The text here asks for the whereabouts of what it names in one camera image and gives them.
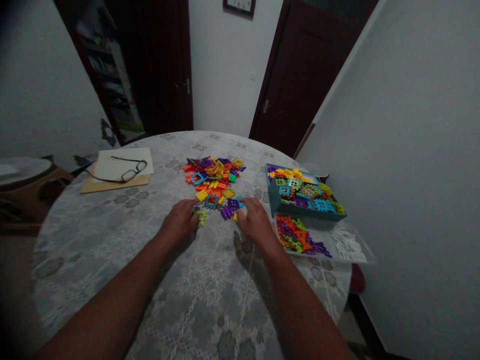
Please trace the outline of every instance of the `wooden stool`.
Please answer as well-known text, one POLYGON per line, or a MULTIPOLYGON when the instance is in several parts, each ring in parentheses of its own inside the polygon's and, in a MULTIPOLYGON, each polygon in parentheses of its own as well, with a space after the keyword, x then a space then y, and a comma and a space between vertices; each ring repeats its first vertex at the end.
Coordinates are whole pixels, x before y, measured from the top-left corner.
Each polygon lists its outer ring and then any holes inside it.
POLYGON ((41 224, 50 210, 50 206, 39 198, 40 189, 48 182, 58 180, 64 187, 67 186, 62 180, 71 182, 74 177, 57 165, 50 163, 42 164, 49 167, 34 176, 24 178, 7 184, 0 184, 0 200, 20 209, 27 217, 41 224))

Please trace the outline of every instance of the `white paper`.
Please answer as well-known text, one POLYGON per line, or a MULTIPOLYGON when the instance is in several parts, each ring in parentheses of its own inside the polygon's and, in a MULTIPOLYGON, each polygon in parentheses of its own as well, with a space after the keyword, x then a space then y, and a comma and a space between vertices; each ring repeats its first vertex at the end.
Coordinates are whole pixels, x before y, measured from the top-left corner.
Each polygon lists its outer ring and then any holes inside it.
MULTIPOLYGON (((146 168, 140 171, 137 176, 154 173, 152 154, 148 147, 120 148, 115 150, 101 150, 98 152, 98 160, 95 166, 94 175, 97 178, 106 180, 121 180, 122 175, 129 170, 137 170, 137 162, 125 161, 112 158, 145 160, 146 168)), ((102 183, 101 180, 93 179, 94 183, 102 183)))

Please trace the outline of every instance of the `person's right hand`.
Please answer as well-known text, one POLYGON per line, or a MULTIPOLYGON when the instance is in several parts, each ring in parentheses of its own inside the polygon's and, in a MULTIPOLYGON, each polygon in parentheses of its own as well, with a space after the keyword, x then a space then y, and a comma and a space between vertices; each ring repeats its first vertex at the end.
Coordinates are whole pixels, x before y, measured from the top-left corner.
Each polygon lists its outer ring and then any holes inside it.
POLYGON ((244 197, 240 202, 244 203, 248 210, 247 216, 240 209, 236 211, 238 226, 245 237, 259 250, 269 252, 278 247, 281 248, 282 245, 274 233, 269 216, 260 202, 254 197, 244 197))

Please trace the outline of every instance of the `wooden door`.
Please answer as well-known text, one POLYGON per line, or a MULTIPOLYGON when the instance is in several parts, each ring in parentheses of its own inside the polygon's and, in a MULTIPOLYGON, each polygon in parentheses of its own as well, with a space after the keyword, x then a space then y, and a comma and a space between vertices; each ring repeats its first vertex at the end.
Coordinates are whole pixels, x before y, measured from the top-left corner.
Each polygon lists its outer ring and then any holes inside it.
POLYGON ((109 0, 145 131, 193 130, 188 0, 109 0))
POLYGON ((377 2, 292 0, 251 139, 293 157, 377 2))

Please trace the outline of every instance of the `white lace tablecloth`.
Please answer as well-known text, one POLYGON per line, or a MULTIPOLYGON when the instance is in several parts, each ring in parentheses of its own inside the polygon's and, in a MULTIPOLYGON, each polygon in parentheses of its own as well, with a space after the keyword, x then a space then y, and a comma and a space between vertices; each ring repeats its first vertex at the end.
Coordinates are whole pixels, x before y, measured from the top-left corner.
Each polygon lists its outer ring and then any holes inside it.
MULTIPOLYGON (((153 136, 127 147, 148 147, 150 184, 80 194, 81 174, 53 205, 33 256, 34 300, 51 338, 158 231, 179 200, 195 196, 185 182, 186 158, 240 158, 246 170, 231 188, 256 197, 270 213, 265 163, 299 165, 285 154, 236 135, 185 131, 153 136)), ((294 257, 337 322, 347 301, 350 265, 294 257)), ((275 306, 263 260, 237 224, 209 210, 205 226, 161 282, 127 359, 281 359, 275 306)))

